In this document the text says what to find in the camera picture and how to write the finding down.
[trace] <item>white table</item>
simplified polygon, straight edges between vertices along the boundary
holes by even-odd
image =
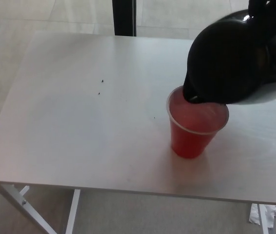
[[[75,189],[67,233],[79,189],[276,204],[276,100],[230,105],[199,158],[172,152],[166,98],[191,43],[36,33],[0,114],[0,192],[49,234],[10,184]]]

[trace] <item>floor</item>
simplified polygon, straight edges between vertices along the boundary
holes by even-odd
[[[137,35],[194,39],[208,24],[247,5],[248,0],[137,0]],[[111,0],[0,0],[0,110],[35,30],[113,35]],[[72,195],[32,187],[26,198],[62,233]],[[247,223],[249,211],[242,203],[83,191],[74,234],[260,233]],[[41,232],[0,195],[0,234],[21,233]]]

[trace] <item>metal table leg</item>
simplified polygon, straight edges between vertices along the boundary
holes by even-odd
[[[266,221],[266,215],[264,211],[265,211],[264,205],[258,204],[258,213],[259,213],[260,226],[262,228],[262,232],[263,234],[269,234],[268,223]]]
[[[0,184],[0,194],[4,196],[17,210],[34,223],[45,234],[57,234],[55,230],[44,220],[44,218],[31,206],[31,204],[23,197],[29,190],[29,186],[25,186],[21,192],[13,185]],[[72,234],[74,221],[78,206],[80,190],[75,189],[70,210],[69,220],[67,224],[66,234]]]

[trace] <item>red plastic cup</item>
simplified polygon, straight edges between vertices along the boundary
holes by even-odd
[[[183,97],[183,86],[173,90],[167,100],[171,126],[171,147],[183,158],[196,158],[229,120],[226,105],[191,104]]]

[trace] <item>gray carpet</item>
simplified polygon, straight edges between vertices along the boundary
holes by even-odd
[[[28,201],[64,233],[72,191],[31,187]],[[260,234],[249,204],[83,191],[74,234]],[[40,234],[0,195],[0,234]],[[276,234],[276,223],[273,232]]]

